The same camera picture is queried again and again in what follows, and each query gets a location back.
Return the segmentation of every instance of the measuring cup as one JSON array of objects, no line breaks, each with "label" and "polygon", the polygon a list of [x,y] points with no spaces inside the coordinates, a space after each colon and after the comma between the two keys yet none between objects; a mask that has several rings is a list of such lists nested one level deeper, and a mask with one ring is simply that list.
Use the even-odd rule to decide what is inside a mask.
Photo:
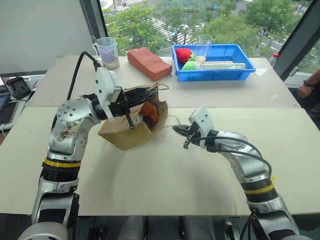
[{"label": "measuring cup", "polygon": [[98,43],[92,44],[96,55],[101,56],[102,64],[107,69],[114,69],[120,65],[117,41],[113,37],[99,38]]},{"label": "measuring cup", "polygon": [[195,50],[195,61],[201,63],[206,61],[208,52],[211,48],[212,36],[201,34],[198,38],[198,45]]}]

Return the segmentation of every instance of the white wall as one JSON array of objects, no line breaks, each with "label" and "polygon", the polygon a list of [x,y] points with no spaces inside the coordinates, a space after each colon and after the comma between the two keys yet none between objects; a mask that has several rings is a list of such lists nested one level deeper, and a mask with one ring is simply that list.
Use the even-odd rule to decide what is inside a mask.
[{"label": "white wall", "polygon": [[0,74],[47,70],[83,51],[94,54],[79,0],[0,0]]}]

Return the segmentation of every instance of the gray floor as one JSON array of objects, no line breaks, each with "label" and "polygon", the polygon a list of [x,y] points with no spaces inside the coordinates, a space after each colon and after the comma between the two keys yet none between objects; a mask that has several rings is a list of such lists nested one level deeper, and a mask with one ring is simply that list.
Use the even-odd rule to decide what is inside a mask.
[{"label": "gray floor", "polygon": [[[320,214],[296,215],[294,218],[302,235],[320,240]],[[127,216],[80,217],[76,224],[75,239],[87,240],[90,228],[96,227],[103,229],[104,240],[115,240],[127,219]],[[231,221],[241,231],[247,219],[247,217],[193,217],[192,223],[201,230],[196,232],[202,237],[201,239],[227,240],[224,231],[225,221]],[[179,217],[151,216],[148,221],[148,240],[183,239],[179,231]],[[30,224],[29,215],[0,214],[0,240],[18,239]],[[72,240],[73,229],[68,230],[68,235],[68,239]],[[256,240],[253,233],[251,236],[252,240]]]}]

